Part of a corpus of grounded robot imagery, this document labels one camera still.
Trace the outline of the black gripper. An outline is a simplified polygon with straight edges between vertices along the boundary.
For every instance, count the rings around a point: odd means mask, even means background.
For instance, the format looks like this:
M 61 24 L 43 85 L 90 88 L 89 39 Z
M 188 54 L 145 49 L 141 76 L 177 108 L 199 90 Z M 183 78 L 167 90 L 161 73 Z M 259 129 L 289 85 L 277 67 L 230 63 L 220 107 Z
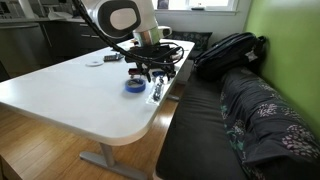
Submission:
M 168 43 L 151 46 L 133 47 L 125 52 L 125 61 L 134 63 L 139 72 L 151 82 L 149 70 L 162 69 L 168 80 L 176 76 L 174 65 L 178 62 L 173 58 L 179 51 L 178 46 L 171 47 Z

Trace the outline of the white franka robot arm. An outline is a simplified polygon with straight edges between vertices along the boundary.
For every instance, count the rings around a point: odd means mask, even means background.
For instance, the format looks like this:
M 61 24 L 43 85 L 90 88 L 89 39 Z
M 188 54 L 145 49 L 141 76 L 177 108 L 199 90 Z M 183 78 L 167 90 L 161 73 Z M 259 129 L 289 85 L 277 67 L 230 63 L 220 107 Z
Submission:
M 152 0 L 72 0 L 81 17 L 107 45 L 135 62 L 138 73 L 151 81 L 149 70 L 162 69 L 168 79 L 175 76 L 173 57 L 181 46 L 160 40 L 172 28 L 159 26 Z

